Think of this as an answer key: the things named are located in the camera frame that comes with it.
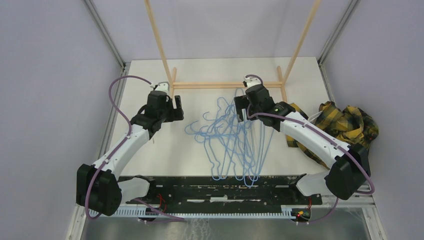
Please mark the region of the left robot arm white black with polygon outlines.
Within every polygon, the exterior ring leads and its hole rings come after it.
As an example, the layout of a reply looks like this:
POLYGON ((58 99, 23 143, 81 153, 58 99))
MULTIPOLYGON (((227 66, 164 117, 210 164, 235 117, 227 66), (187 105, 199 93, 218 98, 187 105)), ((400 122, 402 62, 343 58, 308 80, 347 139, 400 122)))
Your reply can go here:
POLYGON ((150 181, 132 177, 119 181, 136 152, 151 140, 163 123, 182 121, 184 111, 180 95, 171 99, 166 92, 152 90, 137 114, 129 121, 121 140, 91 165, 82 164, 76 173, 76 203, 84 207, 88 218, 112 216, 123 203, 148 194, 150 181))

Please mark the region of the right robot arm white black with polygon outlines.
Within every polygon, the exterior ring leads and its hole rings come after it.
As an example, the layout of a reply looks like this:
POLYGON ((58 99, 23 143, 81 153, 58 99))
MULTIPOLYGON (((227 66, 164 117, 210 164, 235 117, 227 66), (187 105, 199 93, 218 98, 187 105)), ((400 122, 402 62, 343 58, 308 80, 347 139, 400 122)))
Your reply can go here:
POLYGON ((281 101, 275 103, 260 80, 244 80, 245 94, 234 98, 238 122, 245 118, 259 120, 265 126, 294 138, 322 160, 329 169, 304 174, 294 184, 304 196, 334 195, 348 200, 368 183, 375 191, 367 149, 360 143, 349 144, 332 137, 304 118, 294 107, 281 101))

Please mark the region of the yellow black plaid shirt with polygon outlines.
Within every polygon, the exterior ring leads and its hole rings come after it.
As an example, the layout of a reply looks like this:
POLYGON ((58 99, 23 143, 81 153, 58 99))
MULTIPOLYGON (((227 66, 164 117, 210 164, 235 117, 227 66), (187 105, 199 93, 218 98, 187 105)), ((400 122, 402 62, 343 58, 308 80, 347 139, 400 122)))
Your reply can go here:
POLYGON ((374 119, 356 106, 348 105, 343 110, 335 102, 321 103, 318 116, 312 123, 330 136, 350 145, 361 144, 367 151, 379 135, 374 119))

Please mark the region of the wooden hanger rack frame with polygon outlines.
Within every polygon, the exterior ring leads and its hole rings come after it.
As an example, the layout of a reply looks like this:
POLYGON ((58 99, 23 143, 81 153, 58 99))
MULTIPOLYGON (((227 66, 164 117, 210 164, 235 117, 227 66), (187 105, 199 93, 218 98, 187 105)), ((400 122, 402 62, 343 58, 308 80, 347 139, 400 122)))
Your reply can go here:
MULTIPOLYGON (((235 89, 242 87, 242 84, 239 82, 230 82, 230 81, 210 81, 210 82, 177 82, 177 69, 174 67, 172 70, 170 70, 167 58, 165 55, 165 51, 162 44, 162 39, 158 30, 158 26, 156 24, 156 20, 154 17, 154 13, 151 7, 151 2, 149 0, 144 1, 145 9, 147 12, 147 16, 151 25, 151 29, 153 31, 154 39, 157 45, 157 49, 159 51, 160 59, 162 61, 164 71, 167 77, 167 81, 169 83, 169 92, 170 95, 173 96, 175 90, 190 90, 190 89, 235 89)), ((298 58, 299 52, 301 50, 301 47, 303 46, 303 43, 305 41, 305 38, 309 32, 310 26, 314 20, 314 17, 316 16, 316 13, 321 5, 320 0, 315 0, 313 2, 313 5, 309 11, 306 23, 303 27, 303 30, 301 32, 299 41, 296 45, 296 48, 294 50, 294 53, 292 54, 290 61, 287 65, 287 68, 285 71, 282 71, 281 66, 277 66, 276 72, 277 72, 277 81, 272 82, 266 82, 265 86, 268 88, 278 88, 281 92, 281 97, 283 101, 287 101, 287 94, 286 94, 286 83, 290 76, 290 73, 293 69, 293 66, 295 65, 296 59, 298 58)))

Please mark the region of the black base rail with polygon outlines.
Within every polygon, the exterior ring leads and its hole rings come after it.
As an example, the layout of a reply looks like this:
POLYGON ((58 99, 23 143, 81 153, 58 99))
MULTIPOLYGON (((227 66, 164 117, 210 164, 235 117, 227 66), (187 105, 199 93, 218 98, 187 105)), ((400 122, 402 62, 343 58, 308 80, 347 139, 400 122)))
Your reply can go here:
POLYGON ((282 206, 322 205, 320 194, 304 196, 295 186, 298 175, 260 176, 248 187, 234 176, 143 177, 150 186, 141 200, 167 214, 280 214, 282 206))

